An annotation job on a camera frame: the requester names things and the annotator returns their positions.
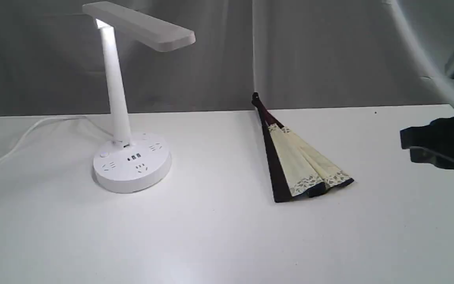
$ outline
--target folding fan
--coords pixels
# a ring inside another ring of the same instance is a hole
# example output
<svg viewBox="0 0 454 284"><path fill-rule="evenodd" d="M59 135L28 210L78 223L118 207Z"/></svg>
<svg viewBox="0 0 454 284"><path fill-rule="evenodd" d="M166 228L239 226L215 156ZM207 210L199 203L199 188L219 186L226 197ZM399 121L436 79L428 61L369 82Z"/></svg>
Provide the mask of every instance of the folding fan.
<svg viewBox="0 0 454 284"><path fill-rule="evenodd" d="M264 137L274 201L286 202L297 196L320 196L332 187L345 187L354 180L307 144L290 128L274 118L254 93Z"/></svg>

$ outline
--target white table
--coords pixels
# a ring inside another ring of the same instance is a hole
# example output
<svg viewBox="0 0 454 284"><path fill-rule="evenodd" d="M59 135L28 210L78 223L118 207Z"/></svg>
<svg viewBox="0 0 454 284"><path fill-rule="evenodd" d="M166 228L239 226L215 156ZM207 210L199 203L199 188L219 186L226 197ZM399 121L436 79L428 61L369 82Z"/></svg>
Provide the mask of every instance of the white table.
<svg viewBox="0 0 454 284"><path fill-rule="evenodd" d="M173 153L135 194L92 180L107 137L87 121L39 128L0 164L0 283L454 283L454 171L399 138L450 106L274 114L356 183L275 204L254 111L131 115ZM0 155L37 119L0 118Z"/></svg>

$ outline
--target cable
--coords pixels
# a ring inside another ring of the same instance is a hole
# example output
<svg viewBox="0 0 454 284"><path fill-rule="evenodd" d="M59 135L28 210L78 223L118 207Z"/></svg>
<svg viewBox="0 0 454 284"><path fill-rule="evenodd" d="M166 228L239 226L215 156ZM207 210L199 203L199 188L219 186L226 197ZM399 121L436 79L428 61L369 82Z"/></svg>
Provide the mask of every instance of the cable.
<svg viewBox="0 0 454 284"><path fill-rule="evenodd" d="M90 120L90 118L86 117L85 115L75 115L75 116L60 116L60 117L45 117L43 119L40 119L38 121L36 121L31 127L29 127L27 129L27 131L24 132L24 134L22 134L22 136L20 137L20 139L17 141L17 143L11 148L11 150L6 153L5 155L1 156L0 157L0 162L2 160L5 160L8 156L10 156L11 154L13 154L17 148L20 146L20 144L22 144L22 142L24 141L24 139L27 137L27 135L29 135L29 133L31 133L31 131L33 131L34 129L36 129L40 124L42 124L43 122L45 121L50 121L50 120L72 120L72 119L87 119L92 125L94 125L97 129L99 129L100 131L108 134L108 135L112 135L109 131L106 131L105 129L103 129L102 127L98 126L97 124L95 124L92 120Z"/></svg>

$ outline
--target desk lamp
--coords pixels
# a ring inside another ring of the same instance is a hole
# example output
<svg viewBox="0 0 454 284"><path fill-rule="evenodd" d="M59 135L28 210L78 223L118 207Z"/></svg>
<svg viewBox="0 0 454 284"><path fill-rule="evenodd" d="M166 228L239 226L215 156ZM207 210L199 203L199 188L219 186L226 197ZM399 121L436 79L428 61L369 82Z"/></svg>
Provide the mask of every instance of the desk lamp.
<svg viewBox="0 0 454 284"><path fill-rule="evenodd" d="M113 120L113 140L104 144L94 156L96 178L111 192L137 192L166 176L171 168L171 153L160 136L131 133L113 29L159 52L191 45L195 42L195 35L191 30L111 2L86 4L82 10L95 18L101 32Z"/></svg>

